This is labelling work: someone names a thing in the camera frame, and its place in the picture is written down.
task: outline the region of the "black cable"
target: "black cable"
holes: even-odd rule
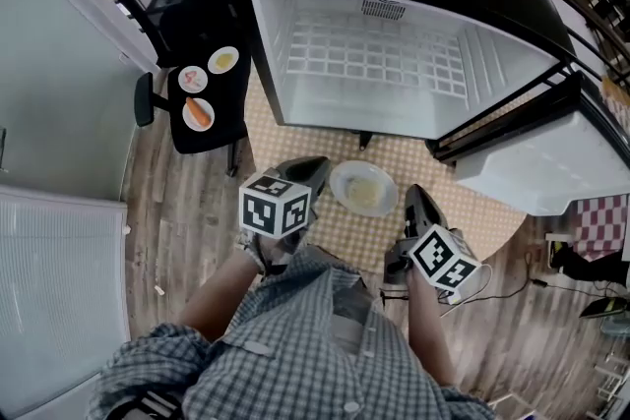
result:
[[[385,301],[388,299],[403,299],[405,301],[409,301],[410,297],[406,290],[404,289],[383,289],[382,287],[378,289],[379,295],[381,296],[381,301],[383,302],[383,307],[385,307]],[[403,294],[402,296],[389,296],[386,292],[397,292],[399,294]]]
[[[516,296],[519,292],[523,292],[525,290],[525,288],[528,286],[528,283],[530,283],[530,280],[531,280],[531,278],[530,278],[530,262],[528,261],[528,258],[530,258],[531,256],[532,256],[532,253],[527,252],[524,255],[524,257],[523,257],[523,259],[525,260],[525,273],[526,273],[525,282],[523,283],[523,285],[520,288],[515,290],[513,293],[506,294],[506,295],[501,295],[501,296],[484,296],[482,298],[474,298],[479,292],[481,292],[483,289],[485,289],[485,287],[487,287],[488,283],[490,283],[490,278],[489,278],[488,281],[485,283],[485,285],[480,288],[480,290],[478,290],[472,296],[469,296],[468,298],[466,298],[466,301],[462,301],[461,303],[458,303],[458,305],[466,305],[468,303],[474,303],[475,301],[487,301],[488,299],[508,299],[508,298],[513,297],[513,296]],[[440,305],[448,305],[448,304],[449,303],[440,303]]]
[[[389,295],[386,294],[386,292],[400,292],[400,293],[404,293],[405,291],[402,290],[402,289],[383,289],[383,288],[380,288],[379,291],[380,291],[381,299],[383,301],[385,301],[386,299],[404,299],[404,300],[409,300],[410,299],[408,294],[405,294],[403,296],[389,296]],[[451,293],[449,293],[448,291],[444,291],[438,296],[437,300],[440,301],[442,299],[446,299],[450,295],[451,295]]]
[[[539,280],[538,278],[533,278],[532,279],[532,283],[534,285],[538,285],[540,287],[542,287],[543,289],[546,287],[551,287],[553,289],[562,289],[562,290],[570,290],[572,292],[581,292],[582,294],[586,294],[587,296],[591,296],[594,298],[606,298],[607,296],[602,296],[601,294],[594,294],[594,292],[587,292],[586,290],[582,290],[582,289],[574,289],[572,287],[561,287],[560,285],[553,285],[551,283],[547,283],[544,280]]]
[[[603,291],[603,295],[604,295],[605,297],[609,297],[609,296],[608,296],[608,294],[607,294],[607,292],[608,292],[608,289],[610,289],[610,284],[611,284],[612,282],[611,282],[611,281],[609,281],[609,282],[606,284],[606,287],[598,287],[598,285],[596,284],[596,282],[597,282],[597,280],[593,280],[593,287],[594,287],[595,289],[597,289],[598,291]],[[614,290],[614,289],[610,289],[610,292],[612,292],[615,296],[620,297],[620,298],[622,298],[622,297],[624,297],[624,296],[627,296],[627,294],[619,294],[619,293],[618,293],[616,290]]]

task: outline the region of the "round table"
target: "round table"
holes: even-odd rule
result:
[[[360,151],[358,135],[350,132],[279,126],[254,69],[245,100],[245,123],[258,171],[288,159],[324,155],[333,165],[349,159],[369,161],[392,176],[399,188],[399,201],[385,217],[351,213],[337,203],[328,187],[316,204],[319,219],[309,230],[309,242],[356,268],[382,271],[383,255],[403,237],[403,203],[411,184],[429,192],[449,226],[464,232],[480,261],[509,240],[526,217],[521,211],[458,186],[453,168],[433,159],[422,140],[376,135],[367,149]]]

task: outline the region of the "plaid shirt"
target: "plaid shirt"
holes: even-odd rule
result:
[[[358,279],[298,252],[246,295],[218,341],[162,324],[124,344],[100,375],[88,418],[105,419],[148,390],[179,397],[188,420],[494,418],[482,401],[440,388],[374,304],[350,361],[331,338],[333,294]]]

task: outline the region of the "checkered tablecloth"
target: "checkered tablecloth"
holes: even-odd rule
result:
[[[327,187],[316,207],[319,220],[309,231],[317,244],[357,268],[381,272],[383,255],[403,236],[403,203],[407,187],[419,184],[435,199],[451,227],[460,228],[475,256],[494,254],[519,228],[525,214],[458,186],[453,169],[439,163],[424,141],[374,136],[364,152],[358,135],[339,130],[278,126],[253,71],[245,102],[245,122],[259,171],[307,155],[327,156],[333,165],[349,159],[369,161],[387,171],[399,187],[399,202],[385,217],[351,213]]]
[[[623,248],[628,216],[628,196],[581,200],[574,250],[593,261]]]
[[[601,83],[603,100],[630,133],[630,96],[608,77]],[[574,249],[593,261],[623,248],[628,215],[628,195],[582,200],[577,204],[578,226]]]

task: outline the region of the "small white plate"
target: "small white plate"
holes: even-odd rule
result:
[[[177,82],[184,91],[198,93],[208,85],[208,74],[201,67],[189,65],[179,73]]]
[[[332,171],[329,184],[335,199],[348,210],[366,217],[382,217],[398,203],[398,186],[378,166],[365,161],[345,161]],[[360,198],[359,188],[367,189],[368,198]]]
[[[201,126],[199,122],[195,119],[195,116],[193,116],[192,112],[188,108],[188,104],[186,103],[184,103],[184,108],[181,111],[181,115],[184,118],[184,123],[186,123],[186,126],[188,128],[190,128],[191,130],[195,130],[196,132],[205,132],[206,130],[210,130],[215,124],[215,110],[202,98],[193,98],[193,100],[195,100],[197,102],[197,105],[204,109],[206,114],[210,116],[210,124],[208,126]]]
[[[224,54],[231,55],[231,61],[225,67],[219,67],[217,65],[217,60],[220,56]],[[236,62],[238,61],[238,49],[233,46],[225,46],[221,49],[217,49],[208,60],[208,70],[213,74],[225,74],[225,72],[232,70]]]

